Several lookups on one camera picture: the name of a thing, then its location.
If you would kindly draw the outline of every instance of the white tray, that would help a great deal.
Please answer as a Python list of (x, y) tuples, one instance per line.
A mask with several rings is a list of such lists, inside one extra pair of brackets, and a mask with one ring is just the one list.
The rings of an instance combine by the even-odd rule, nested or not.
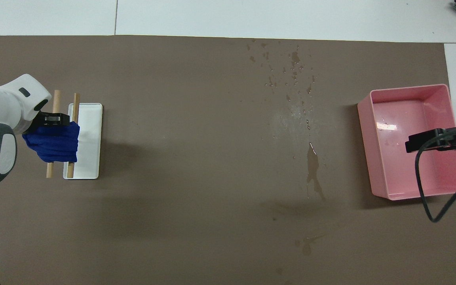
[[(73, 104), (68, 106), (71, 116)], [(101, 148), (101, 122), (103, 105), (100, 103), (80, 103), (78, 108), (78, 151), (73, 178), (67, 178), (68, 163), (63, 166), (64, 179), (96, 179), (99, 173)]]

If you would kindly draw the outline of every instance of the brown mat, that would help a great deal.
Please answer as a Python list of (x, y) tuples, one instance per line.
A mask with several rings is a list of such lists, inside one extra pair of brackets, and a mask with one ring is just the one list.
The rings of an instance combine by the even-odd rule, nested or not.
[(373, 196), (356, 109), (448, 83), (442, 44), (0, 36), (0, 85), (23, 73), (104, 105), (100, 177), (19, 140), (3, 284), (456, 284), (456, 203)]

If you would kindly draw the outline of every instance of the pink container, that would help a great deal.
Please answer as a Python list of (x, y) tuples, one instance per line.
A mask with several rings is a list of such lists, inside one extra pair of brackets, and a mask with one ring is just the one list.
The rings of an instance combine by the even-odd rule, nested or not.
[[(407, 153), (409, 135), (455, 127), (448, 86), (444, 84), (372, 90), (358, 103), (372, 193), (390, 200), (420, 196), (414, 173), (415, 153)], [(420, 158), (426, 196), (456, 191), (456, 151), (426, 151)]]

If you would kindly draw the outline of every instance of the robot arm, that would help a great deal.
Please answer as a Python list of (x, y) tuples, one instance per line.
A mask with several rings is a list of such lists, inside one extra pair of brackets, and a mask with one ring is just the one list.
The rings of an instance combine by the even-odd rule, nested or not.
[(0, 181), (15, 165), (15, 135), (29, 128), (51, 98), (47, 89), (29, 74), (0, 86)]

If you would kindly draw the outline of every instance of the blue towel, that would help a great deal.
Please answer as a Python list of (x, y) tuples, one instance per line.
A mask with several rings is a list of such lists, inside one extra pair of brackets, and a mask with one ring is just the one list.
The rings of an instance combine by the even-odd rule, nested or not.
[(45, 162), (76, 162), (79, 132), (80, 127), (71, 122), (69, 126), (39, 127), (22, 137)]

